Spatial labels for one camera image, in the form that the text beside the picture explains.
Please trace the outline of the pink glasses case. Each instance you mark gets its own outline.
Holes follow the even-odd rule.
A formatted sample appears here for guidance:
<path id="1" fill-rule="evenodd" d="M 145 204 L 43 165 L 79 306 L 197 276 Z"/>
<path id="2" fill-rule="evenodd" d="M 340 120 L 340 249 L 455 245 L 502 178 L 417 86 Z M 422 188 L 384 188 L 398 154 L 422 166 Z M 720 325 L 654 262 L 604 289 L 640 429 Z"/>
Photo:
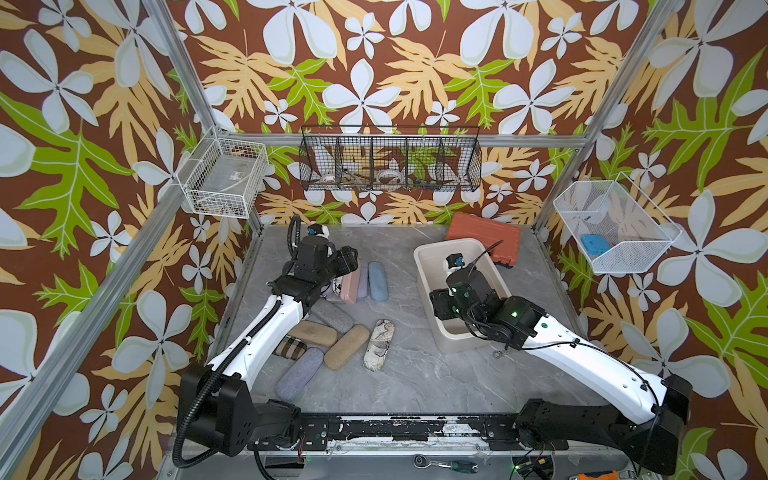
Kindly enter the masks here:
<path id="1" fill-rule="evenodd" d="M 343 276 L 341 278 L 341 300 L 350 305 L 354 305 L 358 300 L 358 289 L 360 285 L 361 268 L 357 267 L 356 270 Z"/>

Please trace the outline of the cream plastic storage box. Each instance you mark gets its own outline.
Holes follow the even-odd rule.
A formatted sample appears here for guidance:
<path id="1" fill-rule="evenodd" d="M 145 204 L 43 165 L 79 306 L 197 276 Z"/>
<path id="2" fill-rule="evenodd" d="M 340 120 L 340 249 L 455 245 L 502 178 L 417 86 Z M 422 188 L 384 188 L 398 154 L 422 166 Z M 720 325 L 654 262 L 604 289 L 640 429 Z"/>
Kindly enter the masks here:
<path id="1" fill-rule="evenodd" d="M 486 276 L 499 294 L 510 292 L 490 258 L 490 249 L 481 242 L 471 238 L 442 241 L 422 245 L 414 250 L 413 257 L 418 270 L 418 289 L 424 306 L 427 322 L 431 328 L 435 343 L 443 353 L 457 353 L 479 348 L 487 343 L 485 336 L 472 336 L 461 320 L 439 320 L 433 311 L 429 294 L 436 289 L 446 286 L 446 258 L 450 254 L 462 254 L 467 262 L 487 253 L 477 264 L 479 270 Z"/>

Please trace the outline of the tan fabric glasses case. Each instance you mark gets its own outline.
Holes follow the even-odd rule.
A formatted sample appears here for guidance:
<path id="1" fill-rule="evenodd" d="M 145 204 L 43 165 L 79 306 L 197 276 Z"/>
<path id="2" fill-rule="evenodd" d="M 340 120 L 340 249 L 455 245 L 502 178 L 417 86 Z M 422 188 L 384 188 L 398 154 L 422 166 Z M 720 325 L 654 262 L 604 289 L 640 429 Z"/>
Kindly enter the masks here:
<path id="1" fill-rule="evenodd" d="M 369 338 L 370 331 L 367 327 L 359 324 L 354 325 L 325 353 L 325 366 L 332 371 L 342 369 Z"/>

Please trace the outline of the world map print glasses case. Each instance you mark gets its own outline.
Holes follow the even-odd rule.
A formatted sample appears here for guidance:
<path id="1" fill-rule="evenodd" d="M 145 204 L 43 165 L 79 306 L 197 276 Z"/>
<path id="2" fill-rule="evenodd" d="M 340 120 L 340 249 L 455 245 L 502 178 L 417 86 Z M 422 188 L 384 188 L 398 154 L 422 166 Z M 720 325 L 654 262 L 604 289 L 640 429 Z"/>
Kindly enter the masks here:
<path id="1" fill-rule="evenodd" d="M 378 372 L 383 368 L 394 332 L 395 325 L 391 320 L 380 319 L 377 321 L 363 356 L 363 365 L 366 369 Z"/>

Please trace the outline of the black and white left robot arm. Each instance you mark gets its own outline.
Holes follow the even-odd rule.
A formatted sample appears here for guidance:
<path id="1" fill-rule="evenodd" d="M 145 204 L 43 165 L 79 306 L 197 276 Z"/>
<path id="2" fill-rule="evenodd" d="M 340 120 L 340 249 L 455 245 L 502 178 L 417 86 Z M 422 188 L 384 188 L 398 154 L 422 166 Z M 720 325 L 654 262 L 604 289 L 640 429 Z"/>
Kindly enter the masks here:
<path id="1" fill-rule="evenodd" d="M 221 453 L 238 455 L 266 439 L 292 446 L 298 440 L 301 411 L 280 400 L 256 403 L 251 389 L 262 367 L 291 329 L 302 321 L 332 281 L 358 269 L 358 252 L 336 247 L 328 229 L 312 224 L 300 234 L 294 218 L 287 242 L 290 253 L 271 295 L 251 324 L 206 365 L 182 375 L 172 461 L 193 467 Z"/>

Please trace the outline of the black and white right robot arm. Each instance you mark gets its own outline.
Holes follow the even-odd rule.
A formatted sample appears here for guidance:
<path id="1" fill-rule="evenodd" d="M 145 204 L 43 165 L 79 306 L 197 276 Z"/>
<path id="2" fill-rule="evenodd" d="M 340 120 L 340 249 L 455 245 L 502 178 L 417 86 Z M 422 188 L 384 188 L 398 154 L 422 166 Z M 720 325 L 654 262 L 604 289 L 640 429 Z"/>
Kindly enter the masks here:
<path id="1" fill-rule="evenodd" d="M 536 446 L 576 440 L 618 449 L 637 466 L 659 475 L 676 471 L 692 385 L 633 367 L 563 326 L 520 296 L 501 297 L 460 253 L 444 260 L 446 285 L 430 293 L 436 317 L 462 320 L 478 339 L 527 352 L 569 374 L 606 403 L 597 407 L 530 399 L 516 417 L 521 442 Z"/>

